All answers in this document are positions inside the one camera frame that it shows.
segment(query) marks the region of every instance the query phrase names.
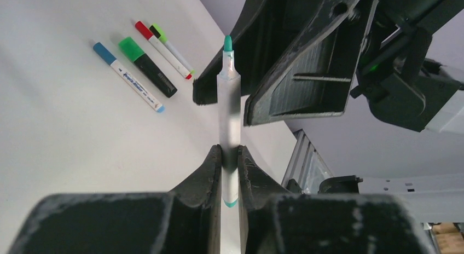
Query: black marker barrel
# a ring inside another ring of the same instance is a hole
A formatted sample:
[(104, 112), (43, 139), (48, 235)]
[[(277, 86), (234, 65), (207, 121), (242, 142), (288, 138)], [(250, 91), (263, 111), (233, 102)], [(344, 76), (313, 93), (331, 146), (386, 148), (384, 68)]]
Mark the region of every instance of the black marker barrel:
[(177, 92), (177, 88), (131, 37), (120, 41), (119, 48), (166, 97), (170, 98)]

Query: pen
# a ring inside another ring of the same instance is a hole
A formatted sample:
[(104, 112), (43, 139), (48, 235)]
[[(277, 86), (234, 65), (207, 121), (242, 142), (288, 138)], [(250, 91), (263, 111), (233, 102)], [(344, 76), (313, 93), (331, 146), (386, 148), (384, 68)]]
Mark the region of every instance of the pen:
[(192, 66), (187, 62), (187, 60), (181, 55), (179, 51), (167, 40), (166, 34), (164, 31), (156, 24), (152, 24), (150, 31), (155, 35), (155, 37), (162, 43), (166, 48), (182, 63), (182, 65), (187, 68), (190, 74), (194, 74)]
[(131, 37), (120, 41), (119, 48), (166, 97), (170, 98), (177, 92), (177, 88)]
[(219, 144), (222, 151), (222, 198), (233, 207), (239, 197), (237, 171), (240, 145), (240, 74), (235, 70), (234, 51), (229, 35), (224, 40), (222, 70), (217, 75)]
[(164, 46), (153, 33), (141, 22), (135, 23), (135, 28), (147, 39), (150, 44), (174, 67), (185, 79), (191, 79), (192, 75), (182, 63)]
[(155, 111), (161, 113), (164, 106), (151, 93), (145, 90), (145, 87), (111, 54), (103, 44), (97, 42), (94, 45), (94, 51), (129, 85), (145, 100)]

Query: screw hole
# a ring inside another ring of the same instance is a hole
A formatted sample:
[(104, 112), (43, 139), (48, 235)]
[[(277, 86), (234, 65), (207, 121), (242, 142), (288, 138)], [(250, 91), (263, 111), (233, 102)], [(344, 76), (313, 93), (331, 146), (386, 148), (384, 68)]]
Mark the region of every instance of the screw hole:
[(333, 14), (335, 15), (341, 15), (343, 13), (346, 13), (348, 11), (348, 5), (344, 2), (338, 3), (332, 10)]

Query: green led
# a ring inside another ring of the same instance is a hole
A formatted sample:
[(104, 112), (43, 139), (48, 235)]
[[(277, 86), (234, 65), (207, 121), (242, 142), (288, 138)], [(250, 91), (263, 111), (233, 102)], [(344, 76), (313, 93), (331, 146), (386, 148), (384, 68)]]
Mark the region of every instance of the green led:
[(377, 65), (374, 65), (374, 66), (372, 66), (372, 68), (369, 70), (369, 72), (373, 72), (373, 71), (377, 70), (377, 68), (378, 68), (378, 67), (379, 67), (379, 65), (378, 65), (378, 64), (377, 64)]

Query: light green cap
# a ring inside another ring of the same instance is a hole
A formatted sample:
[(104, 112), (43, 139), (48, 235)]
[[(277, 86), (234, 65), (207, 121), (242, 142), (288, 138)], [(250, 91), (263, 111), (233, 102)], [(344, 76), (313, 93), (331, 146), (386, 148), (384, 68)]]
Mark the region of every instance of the light green cap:
[(137, 43), (131, 38), (127, 37), (119, 42), (119, 49), (126, 55), (131, 61), (136, 61), (145, 52), (137, 45)]
[(158, 33), (161, 35), (158, 39), (161, 41), (161, 43), (166, 43), (167, 42), (167, 37), (164, 31), (158, 26), (158, 24), (153, 23), (152, 26), (158, 31)]

